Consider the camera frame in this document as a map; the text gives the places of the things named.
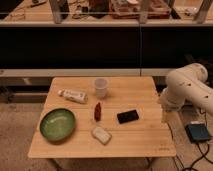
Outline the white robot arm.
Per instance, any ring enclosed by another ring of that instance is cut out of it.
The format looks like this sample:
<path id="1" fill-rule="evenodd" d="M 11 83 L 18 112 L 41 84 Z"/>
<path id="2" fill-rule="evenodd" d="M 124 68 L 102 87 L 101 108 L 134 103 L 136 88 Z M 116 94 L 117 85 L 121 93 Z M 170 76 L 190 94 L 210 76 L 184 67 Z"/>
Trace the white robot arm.
<path id="1" fill-rule="evenodd" d="M 166 76 L 167 87 L 159 101 L 165 111 L 178 111 L 188 100 L 213 116 L 213 89 L 205 84 L 207 69 L 199 63 L 192 63 L 170 71 Z"/>

